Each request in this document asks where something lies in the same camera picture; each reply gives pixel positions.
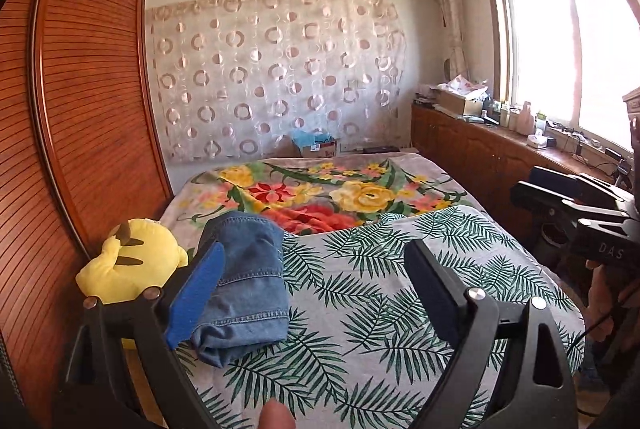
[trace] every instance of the blue gripper pad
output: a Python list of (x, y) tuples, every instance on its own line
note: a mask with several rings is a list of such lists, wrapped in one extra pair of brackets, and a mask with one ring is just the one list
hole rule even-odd
[(225, 269), (225, 249), (222, 243), (213, 243), (196, 264), (197, 267), (169, 307), (164, 338), (170, 349), (177, 348), (182, 341), (191, 338), (204, 306), (222, 277)]

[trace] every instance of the plastic container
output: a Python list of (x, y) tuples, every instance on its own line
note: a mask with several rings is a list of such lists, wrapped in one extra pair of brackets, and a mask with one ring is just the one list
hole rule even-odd
[(511, 112), (509, 114), (509, 131), (515, 131), (518, 127), (518, 118), (520, 115), (520, 110), (514, 107), (511, 108)]
[(509, 117), (510, 117), (509, 107), (506, 104), (503, 104), (502, 108), (500, 109), (500, 126), (501, 127), (509, 126)]

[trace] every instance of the yellow rose pattern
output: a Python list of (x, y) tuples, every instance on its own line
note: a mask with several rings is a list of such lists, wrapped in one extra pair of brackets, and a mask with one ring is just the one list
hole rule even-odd
[(329, 192), (341, 209), (350, 212), (378, 212), (396, 195), (391, 189), (368, 182), (345, 182), (340, 189)]
[(250, 187), (254, 184), (251, 169), (246, 165), (236, 165), (220, 171), (220, 177), (238, 187)]

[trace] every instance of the pikachu plush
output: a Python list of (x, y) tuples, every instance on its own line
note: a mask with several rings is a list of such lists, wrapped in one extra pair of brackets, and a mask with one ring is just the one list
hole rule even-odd
[(103, 304), (131, 301), (145, 288), (162, 287), (187, 263), (187, 253), (168, 228), (151, 219), (129, 219), (79, 271), (76, 283), (84, 295), (95, 295)]

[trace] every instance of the folded jeans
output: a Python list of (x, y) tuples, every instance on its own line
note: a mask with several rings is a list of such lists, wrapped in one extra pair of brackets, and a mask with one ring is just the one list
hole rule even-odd
[(225, 269), (191, 334), (201, 361), (224, 367), (287, 338), (283, 236), (275, 223), (255, 214), (230, 211), (207, 221), (198, 253), (222, 243)]

